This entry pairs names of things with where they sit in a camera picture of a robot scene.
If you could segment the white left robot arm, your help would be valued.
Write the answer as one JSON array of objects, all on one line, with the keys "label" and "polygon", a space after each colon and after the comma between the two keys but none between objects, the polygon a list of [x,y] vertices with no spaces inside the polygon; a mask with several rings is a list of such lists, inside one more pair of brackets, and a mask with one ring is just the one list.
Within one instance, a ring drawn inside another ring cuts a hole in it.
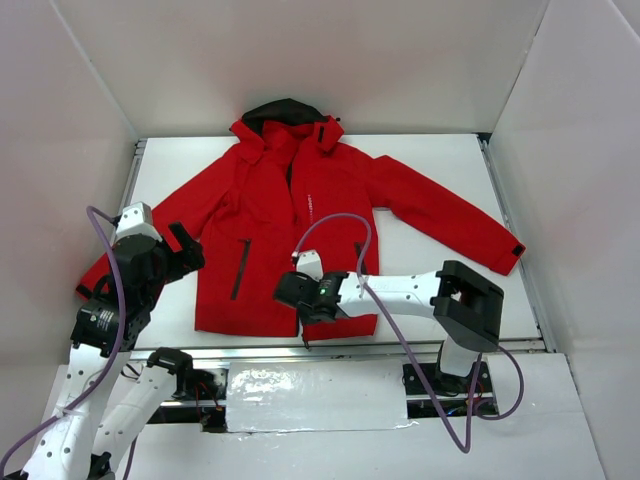
[{"label": "white left robot arm", "polygon": [[25,465],[3,470],[2,478],[113,479],[119,467],[130,467],[137,437],[161,403],[194,391],[192,357],[160,347],[124,399],[107,406],[163,287],[204,265],[201,245],[184,226],[175,222],[169,230],[179,250],[150,225],[125,234],[111,248],[109,274],[77,313],[52,416],[30,432],[40,440]]}]

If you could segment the red hooded jacket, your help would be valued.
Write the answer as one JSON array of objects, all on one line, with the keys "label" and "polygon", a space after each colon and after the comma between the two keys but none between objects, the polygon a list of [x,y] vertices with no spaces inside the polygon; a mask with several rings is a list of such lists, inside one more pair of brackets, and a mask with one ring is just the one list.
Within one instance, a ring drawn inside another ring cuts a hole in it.
[{"label": "red hooded jacket", "polygon": [[[373,213],[387,209],[439,243],[502,275],[524,245],[498,221],[389,157],[343,142],[332,116],[292,99],[246,112],[236,143],[153,209],[162,235],[181,222],[197,239],[194,327],[252,337],[300,336],[293,309],[273,299],[297,244],[330,271],[379,271]],[[370,336],[377,319],[311,325],[313,341]]]}]

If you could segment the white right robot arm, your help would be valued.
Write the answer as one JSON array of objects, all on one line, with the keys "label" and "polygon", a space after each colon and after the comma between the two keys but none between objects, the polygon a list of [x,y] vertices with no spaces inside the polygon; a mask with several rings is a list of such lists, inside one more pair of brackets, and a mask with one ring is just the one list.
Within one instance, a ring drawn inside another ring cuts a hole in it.
[{"label": "white right robot arm", "polygon": [[329,272],[283,274],[273,298],[304,324],[342,325],[364,315],[390,314],[437,322],[446,339],[435,367],[437,384],[459,390],[480,354],[498,350],[504,291],[467,265],[447,260],[437,271],[409,276]]}]

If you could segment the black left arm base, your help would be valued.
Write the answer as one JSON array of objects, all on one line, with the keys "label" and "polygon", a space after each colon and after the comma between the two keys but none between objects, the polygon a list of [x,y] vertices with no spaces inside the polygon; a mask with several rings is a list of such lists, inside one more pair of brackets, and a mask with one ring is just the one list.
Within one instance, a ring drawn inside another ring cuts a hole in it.
[{"label": "black left arm base", "polygon": [[206,433],[226,431],[227,369],[197,369],[189,354],[168,347],[151,353],[146,366],[164,368],[176,380],[174,392],[148,424],[193,424]]}]

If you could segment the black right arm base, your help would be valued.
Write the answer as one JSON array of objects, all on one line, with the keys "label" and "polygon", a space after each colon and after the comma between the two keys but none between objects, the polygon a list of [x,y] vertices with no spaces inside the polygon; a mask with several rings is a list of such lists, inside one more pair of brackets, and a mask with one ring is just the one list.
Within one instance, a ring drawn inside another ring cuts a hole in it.
[{"label": "black right arm base", "polygon": [[[408,418],[436,418],[438,413],[432,399],[421,383],[414,367],[410,363],[404,363],[402,367]],[[437,395],[444,413],[449,417],[464,417],[467,414],[472,374],[464,378],[439,374],[436,372],[435,362],[421,363],[420,367]],[[474,414],[497,416],[498,408],[493,397],[494,388],[491,375],[487,363],[483,361],[476,382]]]}]

